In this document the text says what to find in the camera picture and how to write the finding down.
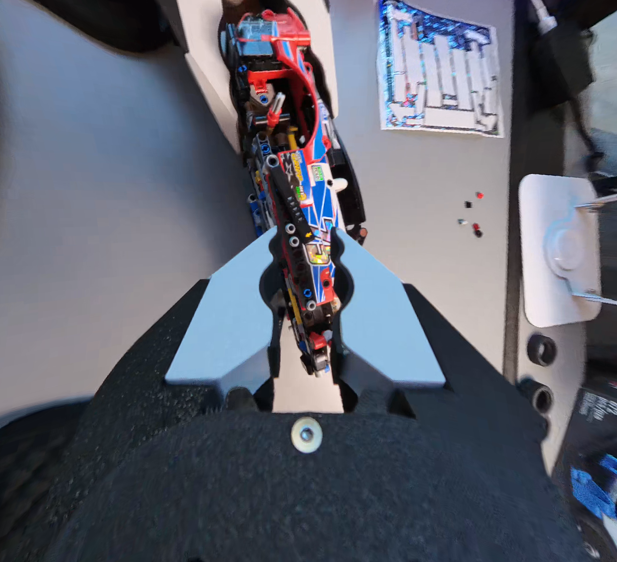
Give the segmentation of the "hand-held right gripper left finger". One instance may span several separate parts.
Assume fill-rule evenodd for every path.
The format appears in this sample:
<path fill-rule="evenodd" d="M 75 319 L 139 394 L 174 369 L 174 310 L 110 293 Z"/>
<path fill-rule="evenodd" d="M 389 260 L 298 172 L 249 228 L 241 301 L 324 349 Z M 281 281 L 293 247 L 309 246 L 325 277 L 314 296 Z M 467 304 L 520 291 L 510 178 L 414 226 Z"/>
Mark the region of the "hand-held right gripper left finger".
<path fill-rule="evenodd" d="M 168 385 L 213 388 L 224 400 L 244 388 L 272 411 L 280 374 L 283 280 L 272 227 L 213 273 L 165 374 Z"/>

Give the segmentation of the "black power adapter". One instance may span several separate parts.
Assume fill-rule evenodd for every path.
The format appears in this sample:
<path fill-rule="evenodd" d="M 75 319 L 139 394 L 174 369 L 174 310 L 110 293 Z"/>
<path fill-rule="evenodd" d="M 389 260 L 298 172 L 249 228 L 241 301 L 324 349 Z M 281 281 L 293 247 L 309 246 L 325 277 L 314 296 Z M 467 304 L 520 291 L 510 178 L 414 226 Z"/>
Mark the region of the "black power adapter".
<path fill-rule="evenodd" d="M 531 60 L 541 108 L 553 108 L 577 98 L 594 81 L 589 49 L 582 28 L 571 19 L 539 35 Z"/>

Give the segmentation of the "holographic sticker sheet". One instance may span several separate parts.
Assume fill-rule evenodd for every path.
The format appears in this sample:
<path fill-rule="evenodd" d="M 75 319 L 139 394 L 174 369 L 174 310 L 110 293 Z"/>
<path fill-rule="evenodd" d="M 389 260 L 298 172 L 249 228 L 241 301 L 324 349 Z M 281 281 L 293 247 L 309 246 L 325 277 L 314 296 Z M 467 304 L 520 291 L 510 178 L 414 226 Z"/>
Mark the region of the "holographic sticker sheet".
<path fill-rule="evenodd" d="M 504 137 L 497 32 L 374 0 L 380 129 Z"/>

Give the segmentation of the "white book stand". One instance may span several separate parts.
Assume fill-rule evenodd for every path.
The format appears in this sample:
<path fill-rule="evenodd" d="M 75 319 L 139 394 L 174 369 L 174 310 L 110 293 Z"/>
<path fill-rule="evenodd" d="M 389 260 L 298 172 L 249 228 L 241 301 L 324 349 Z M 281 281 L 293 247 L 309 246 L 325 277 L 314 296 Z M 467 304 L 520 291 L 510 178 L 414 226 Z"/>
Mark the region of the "white book stand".
<path fill-rule="evenodd" d="M 525 314 L 538 328 L 595 319 L 603 304 L 598 196 L 586 178 L 525 176 L 518 188 Z"/>

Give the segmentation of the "lego set box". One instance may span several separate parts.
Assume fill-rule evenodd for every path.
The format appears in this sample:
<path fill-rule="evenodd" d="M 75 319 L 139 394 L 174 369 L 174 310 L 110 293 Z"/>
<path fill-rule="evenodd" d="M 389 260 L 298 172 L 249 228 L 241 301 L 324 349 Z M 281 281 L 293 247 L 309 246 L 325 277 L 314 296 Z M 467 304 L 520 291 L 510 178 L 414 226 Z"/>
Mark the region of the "lego set box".
<path fill-rule="evenodd" d="M 592 561 L 616 561 L 616 378 L 597 374 L 580 389 L 553 480 Z"/>

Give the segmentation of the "red blue lego car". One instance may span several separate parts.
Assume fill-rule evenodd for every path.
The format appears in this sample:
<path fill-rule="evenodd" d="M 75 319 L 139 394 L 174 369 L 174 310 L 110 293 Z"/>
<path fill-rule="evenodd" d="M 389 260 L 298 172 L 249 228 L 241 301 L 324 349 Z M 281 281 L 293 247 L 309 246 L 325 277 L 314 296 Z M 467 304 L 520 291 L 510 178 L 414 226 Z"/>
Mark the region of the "red blue lego car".
<path fill-rule="evenodd" d="M 359 183 L 348 153 L 320 97 L 305 52 L 311 35 L 292 9 L 246 13 L 221 32 L 221 52 L 230 73 L 230 94 L 239 117 L 239 141 L 252 182 L 249 205 L 261 236 L 282 233 L 278 262 L 282 296 L 300 357 L 308 374 L 329 371 L 335 293 L 331 236 L 343 229 L 360 245 L 367 230 Z M 277 223 L 265 167 L 276 154 L 314 232 L 302 245 Z"/>

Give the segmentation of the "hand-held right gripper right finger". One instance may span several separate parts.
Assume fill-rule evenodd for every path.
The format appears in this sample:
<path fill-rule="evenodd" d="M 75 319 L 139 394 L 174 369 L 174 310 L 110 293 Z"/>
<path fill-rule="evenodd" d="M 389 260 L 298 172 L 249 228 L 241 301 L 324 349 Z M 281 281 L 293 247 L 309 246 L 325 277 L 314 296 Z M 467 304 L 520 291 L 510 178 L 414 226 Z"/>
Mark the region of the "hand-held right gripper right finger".
<path fill-rule="evenodd" d="M 442 396 L 447 380 L 404 283 L 343 229 L 333 229 L 333 379 L 344 412 L 376 402 L 412 412 L 416 396 Z"/>

